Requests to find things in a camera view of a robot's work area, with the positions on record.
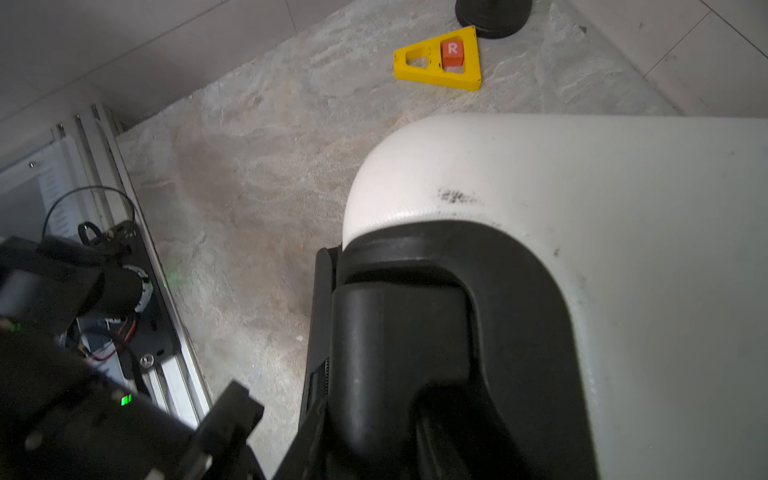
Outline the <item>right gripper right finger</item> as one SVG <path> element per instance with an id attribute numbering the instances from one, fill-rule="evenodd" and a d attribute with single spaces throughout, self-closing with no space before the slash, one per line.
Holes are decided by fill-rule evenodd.
<path id="1" fill-rule="evenodd" d="M 330 430 L 327 398 L 316 399 L 291 443 L 274 480 L 324 480 Z"/>

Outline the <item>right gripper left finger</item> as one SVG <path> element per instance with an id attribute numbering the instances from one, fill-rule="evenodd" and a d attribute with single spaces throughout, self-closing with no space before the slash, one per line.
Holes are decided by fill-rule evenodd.
<path id="1" fill-rule="evenodd" d="M 264 414 L 249 391 L 231 381 L 187 443 L 174 479 L 264 479 L 248 437 Z"/>

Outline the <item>white hard-shell suitcase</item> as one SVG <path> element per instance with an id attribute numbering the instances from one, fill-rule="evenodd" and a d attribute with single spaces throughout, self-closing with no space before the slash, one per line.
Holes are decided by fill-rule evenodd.
<path id="1" fill-rule="evenodd" d="M 326 479 L 763 479 L 767 123 L 430 117 L 315 260 Z"/>

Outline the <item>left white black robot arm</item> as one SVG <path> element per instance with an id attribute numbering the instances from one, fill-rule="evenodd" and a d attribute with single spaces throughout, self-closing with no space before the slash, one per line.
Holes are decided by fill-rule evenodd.
<path id="1" fill-rule="evenodd" d="M 48 235 L 35 243 L 10 237 L 1 242 L 1 317 L 58 335 L 78 317 L 124 318 L 143 312 L 154 286 L 133 263 L 139 252 L 135 222 L 89 238 L 90 222 L 78 226 L 79 241 Z"/>

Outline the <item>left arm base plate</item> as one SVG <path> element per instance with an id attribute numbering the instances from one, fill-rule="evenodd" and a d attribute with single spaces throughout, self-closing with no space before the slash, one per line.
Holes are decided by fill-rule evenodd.
<path id="1" fill-rule="evenodd" d="M 179 352 L 162 279 L 137 223 L 102 231 L 83 222 L 78 237 L 104 257 L 104 298 L 74 320 L 62 345 L 112 379 L 135 385 Z"/>

